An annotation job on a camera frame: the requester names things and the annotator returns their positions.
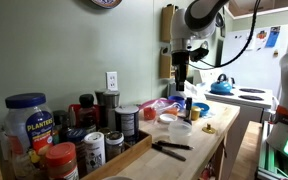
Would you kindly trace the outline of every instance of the electrical outlet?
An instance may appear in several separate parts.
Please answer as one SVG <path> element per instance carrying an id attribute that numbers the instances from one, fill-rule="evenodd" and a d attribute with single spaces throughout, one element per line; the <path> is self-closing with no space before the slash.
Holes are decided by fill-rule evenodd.
<path id="1" fill-rule="evenodd" d="M 117 91 L 117 72 L 106 72 L 106 88 L 111 91 Z"/>

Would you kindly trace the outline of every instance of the orange lid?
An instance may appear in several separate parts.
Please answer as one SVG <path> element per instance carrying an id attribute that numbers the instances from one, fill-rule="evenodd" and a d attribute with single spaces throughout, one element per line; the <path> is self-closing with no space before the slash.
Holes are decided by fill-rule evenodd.
<path id="1" fill-rule="evenodd" d="M 61 166 L 76 157 L 75 145 L 71 142 L 57 144 L 46 153 L 46 163 L 48 166 Z"/>

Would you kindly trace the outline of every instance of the kitchen counter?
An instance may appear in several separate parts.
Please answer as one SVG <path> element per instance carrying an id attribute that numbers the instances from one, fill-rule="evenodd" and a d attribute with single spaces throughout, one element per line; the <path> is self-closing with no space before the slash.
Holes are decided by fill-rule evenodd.
<path id="1" fill-rule="evenodd" d="M 186 157 L 182 162 L 164 153 L 150 149 L 140 158 L 131 163 L 127 168 L 122 170 L 117 176 L 126 176 L 136 180 L 147 179 L 198 179 L 205 165 L 216 154 L 216 173 L 220 174 L 221 159 L 223 148 L 221 142 L 229 128 L 239 114 L 238 106 L 227 105 L 212 101 L 206 101 L 210 106 L 211 113 L 214 116 L 210 118 L 199 118 L 192 121 L 192 135 L 188 145 L 195 147 L 193 150 L 171 149 Z M 202 128 L 210 123 L 217 132 L 207 134 Z M 167 125 L 153 121 L 140 120 L 140 129 L 151 134 L 153 142 L 157 140 L 169 141 Z"/>

